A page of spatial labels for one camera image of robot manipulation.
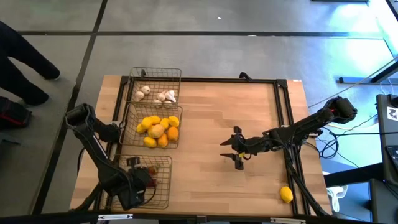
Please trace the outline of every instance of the person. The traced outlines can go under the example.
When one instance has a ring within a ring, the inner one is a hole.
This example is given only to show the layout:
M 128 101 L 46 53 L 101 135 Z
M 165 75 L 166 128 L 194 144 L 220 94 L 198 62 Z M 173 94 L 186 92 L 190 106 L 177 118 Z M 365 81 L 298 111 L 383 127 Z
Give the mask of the person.
M 27 105 L 37 106 L 49 98 L 39 87 L 28 81 L 8 57 L 33 68 L 46 80 L 56 80 L 60 71 L 40 54 L 23 36 L 0 21 L 0 88 L 22 98 Z

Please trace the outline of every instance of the garlic bulb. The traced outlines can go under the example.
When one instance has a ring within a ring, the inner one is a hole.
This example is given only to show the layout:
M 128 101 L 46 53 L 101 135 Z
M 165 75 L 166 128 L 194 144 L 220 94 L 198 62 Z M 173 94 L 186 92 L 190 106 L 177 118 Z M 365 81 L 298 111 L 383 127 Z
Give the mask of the garlic bulb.
M 165 96 L 164 96 L 165 93 L 166 93 L 166 91 L 163 91 L 162 93 L 158 93 L 157 99 L 160 100 L 161 102 L 163 102 L 165 99 Z
M 176 102 L 175 98 L 174 98 L 174 91 L 170 90 L 168 91 L 165 95 L 166 99 L 173 101 L 174 103 Z
M 141 88 L 141 92 L 143 92 L 145 95 L 148 95 L 150 92 L 149 86 L 143 86 Z
M 166 100 L 166 101 L 164 101 L 163 103 L 164 103 L 164 107 L 165 107 L 165 108 L 170 108 L 170 106 L 169 106 L 169 105 L 171 105 L 171 104 L 172 104 L 172 102 L 171 102 L 171 101 L 169 101 L 169 100 Z
M 143 97 L 145 96 L 145 94 L 141 91 L 137 91 L 136 94 L 134 94 L 134 99 L 136 102 L 139 102 L 140 100 L 143 99 Z
M 154 103 L 158 105 L 156 108 L 160 108 L 160 105 L 162 104 L 160 100 L 154 100 Z

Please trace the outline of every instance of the metal wire basket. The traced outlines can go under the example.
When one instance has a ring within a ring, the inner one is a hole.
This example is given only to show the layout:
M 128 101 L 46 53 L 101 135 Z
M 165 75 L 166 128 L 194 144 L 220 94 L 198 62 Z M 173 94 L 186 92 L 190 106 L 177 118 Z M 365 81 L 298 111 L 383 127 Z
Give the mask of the metal wire basket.
M 145 146 L 144 138 L 149 136 L 147 132 L 137 133 L 137 125 L 142 122 L 145 117 L 157 115 L 161 119 L 169 116 L 176 116 L 180 120 L 178 132 L 182 123 L 182 107 L 177 105 L 162 106 L 144 103 L 129 103 L 123 123 L 121 124 L 122 133 L 120 135 L 120 144 L 129 146 Z M 179 138 L 177 141 L 169 141 L 168 145 L 162 148 L 176 149 L 178 147 Z
M 166 209 L 169 206 L 170 185 L 172 176 L 172 158 L 169 156 L 141 156 L 141 155 L 117 155 L 120 157 L 119 165 L 122 169 L 128 171 L 127 159 L 131 157 L 140 158 L 141 167 L 157 167 L 156 175 L 152 176 L 156 180 L 155 187 L 147 187 L 145 191 L 145 200 L 149 200 L 145 205 L 138 208 Z M 111 205 L 106 208 L 120 208 L 122 206 L 117 197 L 112 198 Z
M 179 68 L 144 68 L 144 67 L 134 67 L 130 71 L 132 86 L 131 100 L 127 102 L 136 102 L 134 94 L 140 91 L 142 87 L 148 86 L 150 92 L 140 103 L 153 103 L 157 99 L 157 94 L 163 91 L 174 91 L 174 98 L 176 104 L 178 103 L 178 97 L 180 95 L 180 85 L 181 85 L 181 69 Z

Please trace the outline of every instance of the wooden tabletop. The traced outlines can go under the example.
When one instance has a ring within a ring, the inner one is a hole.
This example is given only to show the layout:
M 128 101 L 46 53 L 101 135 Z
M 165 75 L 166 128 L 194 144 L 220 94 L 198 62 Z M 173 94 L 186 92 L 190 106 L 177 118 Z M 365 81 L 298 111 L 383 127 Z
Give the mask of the wooden tabletop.
M 104 77 L 96 105 L 97 118 L 104 123 L 112 120 L 120 79 L 116 75 Z M 308 116 L 303 85 L 300 80 L 288 80 L 288 86 L 294 120 L 298 121 Z M 280 188 L 287 185 L 282 151 L 253 156 L 245 161 L 244 171 L 235 170 L 233 161 L 219 156 L 233 152 L 230 146 L 220 146 L 233 133 L 233 126 L 240 126 L 246 138 L 278 127 L 272 85 L 182 82 L 178 104 L 183 115 L 177 149 L 122 147 L 122 154 L 172 158 L 169 206 L 163 210 L 137 208 L 129 212 L 292 216 L 290 204 L 284 203 L 279 195 Z M 318 152 L 304 145 L 300 155 L 307 188 L 331 213 Z M 79 206 L 97 183 L 97 169 L 84 153 L 70 208 Z M 300 191 L 297 186 L 295 189 L 302 212 Z M 121 208 L 112 211 L 123 212 Z

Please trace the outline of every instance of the sticker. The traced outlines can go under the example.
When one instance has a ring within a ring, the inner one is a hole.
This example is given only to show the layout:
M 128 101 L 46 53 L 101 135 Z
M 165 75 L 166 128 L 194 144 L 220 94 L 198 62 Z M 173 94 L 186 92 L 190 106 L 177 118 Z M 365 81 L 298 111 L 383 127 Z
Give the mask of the sticker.
M 392 108 L 392 107 L 387 107 L 387 118 L 393 121 L 398 121 L 398 109 L 397 108 Z

